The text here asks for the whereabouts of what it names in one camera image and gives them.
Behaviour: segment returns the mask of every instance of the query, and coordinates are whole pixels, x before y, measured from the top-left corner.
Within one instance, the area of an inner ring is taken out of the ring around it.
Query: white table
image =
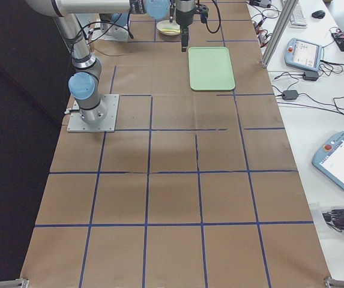
[[[288,41],[291,38],[299,38],[325,46],[333,40],[330,36],[330,28],[337,26],[321,0],[300,0],[300,3],[308,27],[296,29],[290,28],[288,24],[268,65],[271,83],[281,91],[287,89],[295,80],[287,76],[277,80],[274,78],[284,71],[291,73],[299,71],[286,66],[284,62]],[[273,4],[278,9],[282,9],[280,1],[273,0]],[[325,17],[321,20],[312,18],[311,13],[316,10],[324,10]],[[249,7],[249,11],[251,16],[257,13],[252,7]],[[258,22],[260,17],[257,16],[253,20]],[[262,27],[273,32],[276,22],[277,19],[267,19]],[[325,60],[344,63],[344,52],[341,52],[335,43],[324,50]],[[334,97],[344,96],[344,73],[332,74],[330,77],[322,76],[317,82],[300,79],[290,89],[307,93],[318,101],[332,103]],[[277,90],[274,91],[276,95],[280,94]],[[322,107],[303,95],[293,103]],[[337,280],[344,280],[344,232],[338,233],[329,228],[321,214],[333,208],[344,208],[344,191],[312,166],[312,157],[316,150],[330,136],[344,131],[344,116],[285,104],[279,104],[279,108],[331,276]]]

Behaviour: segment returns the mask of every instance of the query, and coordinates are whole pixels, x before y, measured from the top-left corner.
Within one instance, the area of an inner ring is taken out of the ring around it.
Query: green tray
[[[236,84],[228,48],[189,48],[189,77],[196,91],[233,90]]]

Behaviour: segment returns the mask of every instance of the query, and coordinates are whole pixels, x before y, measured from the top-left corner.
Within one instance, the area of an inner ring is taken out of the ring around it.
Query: white keyboard
[[[281,0],[282,6],[285,5],[286,0]],[[303,14],[303,10],[301,9],[301,4],[297,2],[296,7],[294,8],[291,19],[290,19],[291,27],[292,28],[300,28],[305,29],[307,28],[308,23]]]

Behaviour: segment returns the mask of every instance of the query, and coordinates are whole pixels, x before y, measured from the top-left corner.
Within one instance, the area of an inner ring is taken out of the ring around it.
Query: blue control device
[[[292,38],[285,52],[288,66],[317,72],[320,66],[322,46],[308,41]]]
[[[312,164],[344,190],[344,131],[317,150]]]

